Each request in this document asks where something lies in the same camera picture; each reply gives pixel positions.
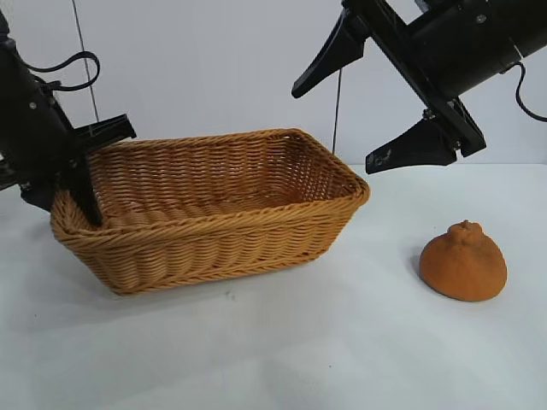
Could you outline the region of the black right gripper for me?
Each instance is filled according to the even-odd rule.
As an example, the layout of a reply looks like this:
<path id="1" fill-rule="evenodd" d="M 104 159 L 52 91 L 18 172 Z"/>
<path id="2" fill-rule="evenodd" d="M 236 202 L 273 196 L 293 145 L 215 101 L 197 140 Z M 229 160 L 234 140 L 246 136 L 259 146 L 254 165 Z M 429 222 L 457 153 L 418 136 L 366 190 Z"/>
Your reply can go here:
<path id="1" fill-rule="evenodd" d="M 386 1 L 345 1 L 321 50 L 294 82 L 300 98 L 364 54 L 366 28 L 431 117 L 366 156 L 367 174 L 448 166 L 485 138 L 460 96 L 546 45 L 544 1 L 429 1 L 405 23 Z"/>

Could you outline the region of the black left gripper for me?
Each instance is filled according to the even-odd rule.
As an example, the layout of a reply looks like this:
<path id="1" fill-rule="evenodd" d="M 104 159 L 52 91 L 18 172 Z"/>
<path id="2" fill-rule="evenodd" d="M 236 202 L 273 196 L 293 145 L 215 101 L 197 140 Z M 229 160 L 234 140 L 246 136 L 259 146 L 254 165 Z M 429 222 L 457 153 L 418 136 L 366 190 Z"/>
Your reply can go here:
<path id="1" fill-rule="evenodd" d="M 86 220 L 101 226 L 87 157 L 136 132 L 124 114 L 73 126 L 54 96 L 70 89 L 41 72 L 22 60 L 12 38 L 2 38 L 1 187 L 19 185 L 24 202 L 49 213 L 56 191 L 67 190 Z"/>

